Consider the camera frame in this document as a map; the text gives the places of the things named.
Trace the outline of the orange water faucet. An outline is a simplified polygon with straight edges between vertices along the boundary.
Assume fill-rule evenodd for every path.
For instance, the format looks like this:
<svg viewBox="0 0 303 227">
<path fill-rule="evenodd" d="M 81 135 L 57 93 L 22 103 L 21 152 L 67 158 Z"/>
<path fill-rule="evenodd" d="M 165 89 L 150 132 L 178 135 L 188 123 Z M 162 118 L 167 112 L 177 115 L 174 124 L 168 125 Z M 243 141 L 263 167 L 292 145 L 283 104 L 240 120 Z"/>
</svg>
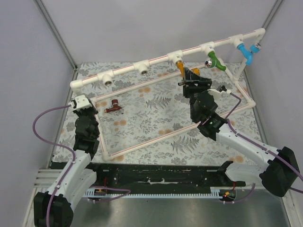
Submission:
<svg viewBox="0 0 303 227">
<path fill-rule="evenodd" d="M 181 72 L 181 76 L 182 76 L 182 80 L 178 83 L 179 86 L 184 86 L 187 82 L 184 81 L 184 63 L 181 61 L 178 61 L 176 63 L 177 68 L 180 70 Z M 194 73 L 196 73 L 197 75 L 200 75 L 200 70 L 198 68 L 193 68 L 191 69 Z"/>
</svg>

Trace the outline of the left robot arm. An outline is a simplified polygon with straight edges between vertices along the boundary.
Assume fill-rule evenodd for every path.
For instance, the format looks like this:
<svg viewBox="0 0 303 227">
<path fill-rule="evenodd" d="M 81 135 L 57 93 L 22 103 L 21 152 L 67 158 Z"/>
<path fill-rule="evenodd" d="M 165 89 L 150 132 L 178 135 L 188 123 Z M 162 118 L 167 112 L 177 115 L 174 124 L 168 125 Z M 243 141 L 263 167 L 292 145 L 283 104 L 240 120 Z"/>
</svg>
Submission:
<svg viewBox="0 0 303 227">
<path fill-rule="evenodd" d="M 75 143 L 73 148 L 62 145 L 71 152 L 55 182 L 34 197 L 34 225 L 36 227 L 69 227 L 74 210 L 97 174 L 87 166 L 99 146 L 97 109 L 86 95 L 76 96 L 68 104 L 77 115 L 75 121 Z"/>
</svg>

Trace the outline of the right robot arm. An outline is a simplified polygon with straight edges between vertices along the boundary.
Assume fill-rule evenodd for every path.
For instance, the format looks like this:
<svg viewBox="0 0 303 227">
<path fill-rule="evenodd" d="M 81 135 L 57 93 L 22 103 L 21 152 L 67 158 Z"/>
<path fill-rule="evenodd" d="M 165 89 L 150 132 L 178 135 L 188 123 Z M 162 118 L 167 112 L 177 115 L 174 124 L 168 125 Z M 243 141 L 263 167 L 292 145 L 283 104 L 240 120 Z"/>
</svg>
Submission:
<svg viewBox="0 0 303 227">
<path fill-rule="evenodd" d="M 229 117 L 221 117 L 216 113 L 215 102 L 223 93 L 227 93 L 241 102 L 241 98 L 225 86 L 212 89 L 211 79 L 199 75 L 199 70 L 185 67 L 181 70 L 183 96 L 189 99 L 190 118 L 197 123 L 200 133 L 214 141 L 228 145 L 251 159 L 255 165 L 246 166 L 234 162 L 226 162 L 223 172 L 233 182 L 261 183 L 265 189 L 278 197 L 284 197 L 292 190 L 297 178 L 302 179 L 294 152 L 283 147 L 277 149 L 261 143 L 241 131 L 235 129 Z"/>
</svg>

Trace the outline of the white PVC pipe frame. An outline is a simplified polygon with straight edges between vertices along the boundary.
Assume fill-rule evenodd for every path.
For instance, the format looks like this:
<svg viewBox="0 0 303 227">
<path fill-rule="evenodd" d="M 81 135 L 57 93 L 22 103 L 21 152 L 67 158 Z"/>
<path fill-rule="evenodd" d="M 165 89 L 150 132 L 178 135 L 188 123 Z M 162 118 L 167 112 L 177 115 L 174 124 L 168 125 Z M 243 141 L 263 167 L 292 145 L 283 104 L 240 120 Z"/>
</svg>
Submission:
<svg viewBox="0 0 303 227">
<path fill-rule="evenodd" d="M 125 66 L 125 67 L 122 67 L 122 68 L 118 68 L 118 69 L 114 69 L 114 70 L 107 70 L 107 71 L 104 71 L 104 72 L 99 72 L 99 73 L 97 73 L 96 75 L 94 75 L 90 78 L 73 80 L 70 83 L 70 88 L 71 88 L 71 90 L 74 94 L 79 96 L 79 95 L 82 94 L 81 89 L 85 85 L 102 81 L 104 85 L 109 86 L 110 84 L 113 83 L 112 79 L 115 76 L 118 76 L 118 75 L 121 75 L 121 74 L 124 74 L 124 73 L 132 72 L 132 71 L 138 71 L 141 75 L 146 75 L 147 72 L 148 72 L 148 69 L 153 65 L 163 63 L 163 62 L 172 62 L 174 65 L 176 65 L 176 63 L 178 61 L 183 62 L 182 57 L 184 57 L 184 56 L 191 55 L 191 54 L 198 53 L 198 52 L 204 52 L 206 55 L 208 55 L 208 53 L 210 51 L 215 52 L 215 50 L 214 50 L 215 47 L 219 47 L 219 46 L 223 46 L 223 45 L 227 45 L 227 44 L 232 44 L 237 49 L 237 46 L 239 44 L 243 44 L 244 43 L 243 40 L 245 40 L 245 39 L 255 38 L 253 44 L 254 43 L 260 43 L 260 41 L 262 40 L 265 32 L 266 32 L 266 30 L 264 28 L 259 28 L 259 29 L 256 29 L 256 30 L 252 31 L 252 32 L 249 32 L 249 33 L 238 34 L 238 35 L 230 36 L 226 39 L 222 39 L 222 40 L 219 40 L 219 41 L 207 42 L 207 43 L 201 44 L 201 45 L 193 47 L 193 48 L 170 52 L 170 53 L 168 53 L 164 56 L 157 57 L 157 58 L 154 58 L 154 59 L 151 59 L 151 60 L 138 61 L 138 62 L 135 62 L 135 63 L 129 65 L 129 66 Z M 219 57 L 217 57 L 217 58 L 223 66 L 226 66 L 225 63 L 223 62 L 222 58 L 219 58 Z M 206 66 L 203 65 L 203 64 L 200 64 L 196 67 L 197 68 L 203 68 L 203 67 L 206 67 Z M 240 67 L 239 67 L 239 69 L 238 69 L 238 71 L 235 75 L 232 75 L 232 73 L 230 72 L 230 70 L 227 67 L 226 67 L 226 70 L 224 71 L 228 75 L 228 77 L 230 78 L 231 82 L 235 85 L 235 87 L 240 91 L 240 93 L 243 95 L 243 97 L 247 100 L 247 104 L 244 105 L 244 106 L 241 106 L 241 107 L 237 107 L 233 111 L 223 113 L 222 117 L 223 116 L 224 117 L 229 116 L 228 114 L 233 114 L 233 113 L 235 114 L 235 113 L 241 112 L 241 111 L 246 110 L 248 108 L 253 108 L 256 105 L 255 101 L 249 96 L 248 92 L 246 92 L 244 90 L 244 88 L 241 86 L 241 84 L 239 83 L 240 74 L 244 71 L 245 67 L 246 67 L 246 59 L 243 58 L 243 61 L 242 61 L 241 65 L 240 65 Z M 172 78 L 172 77 L 178 76 L 178 75 L 181 75 L 181 72 L 180 73 L 175 72 L 175 73 L 172 73 L 172 74 L 168 74 L 168 75 L 163 76 L 161 78 L 152 79 L 152 80 L 149 80 L 149 81 L 146 81 L 146 82 L 139 83 L 139 84 L 134 85 L 134 86 L 130 86 L 128 88 L 125 88 L 124 90 L 121 89 L 121 90 L 118 90 L 116 92 L 112 92 L 108 95 L 103 95 L 103 96 L 96 97 L 92 100 L 92 102 L 96 103 L 97 101 L 100 101 L 102 99 L 107 99 L 109 97 L 116 96 L 116 95 L 131 91 L 131 90 L 135 90 L 137 88 L 145 87 L 147 85 L 154 84 L 154 83 L 157 83 L 157 82 L 160 82 L 160 81 L 163 81 L 165 79 L 169 79 L 169 78 Z M 171 138 L 175 135 L 179 135 L 181 133 L 192 130 L 194 127 L 195 127 L 195 125 L 185 127 L 183 129 L 171 132 L 171 133 L 166 134 L 164 136 L 161 136 L 161 137 L 155 138 L 153 140 L 147 141 L 145 144 L 142 143 L 138 146 L 134 146 L 134 147 L 122 150 L 121 152 L 117 152 L 113 155 L 110 155 L 105 147 L 103 148 L 103 145 L 104 145 L 105 141 L 104 141 L 104 137 L 102 135 L 101 127 L 99 127 L 100 128 L 100 139 L 101 139 L 100 144 L 101 144 L 101 147 L 102 147 L 104 160 L 106 160 L 106 161 L 111 160 L 115 157 L 119 157 L 121 155 L 130 153 L 130 152 L 135 151 L 137 149 L 144 148 L 148 145 L 160 142 L 160 141 L 162 141 L 166 138 L 168 139 L 168 138 Z"/>
</svg>

